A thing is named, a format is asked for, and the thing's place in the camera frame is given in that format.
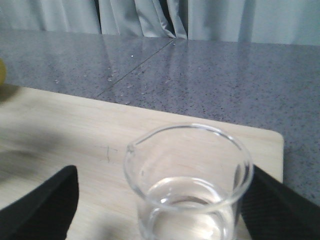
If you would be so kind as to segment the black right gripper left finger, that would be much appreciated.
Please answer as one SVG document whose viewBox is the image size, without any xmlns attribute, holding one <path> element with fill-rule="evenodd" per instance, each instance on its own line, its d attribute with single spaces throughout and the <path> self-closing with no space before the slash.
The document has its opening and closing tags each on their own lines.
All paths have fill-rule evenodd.
<svg viewBox="0 0 320 240">
<path fill-rule="evenodd" d="M 2 240 L 64 240 L 79 202 L 76 166 L 68 165 L 0 211 Z"/>
</svg>

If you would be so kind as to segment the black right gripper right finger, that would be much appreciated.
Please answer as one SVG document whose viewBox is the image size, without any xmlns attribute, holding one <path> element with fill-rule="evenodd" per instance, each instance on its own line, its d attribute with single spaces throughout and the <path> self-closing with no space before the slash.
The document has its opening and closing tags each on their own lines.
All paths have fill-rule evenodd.
<svg viewBox="0 0 320 240">
<path fill-rule="evenodd" d="M 241 215 L 253 240 L 320 238 L 320 207 L 258 166 L 243 196 Z"/>
</svg>

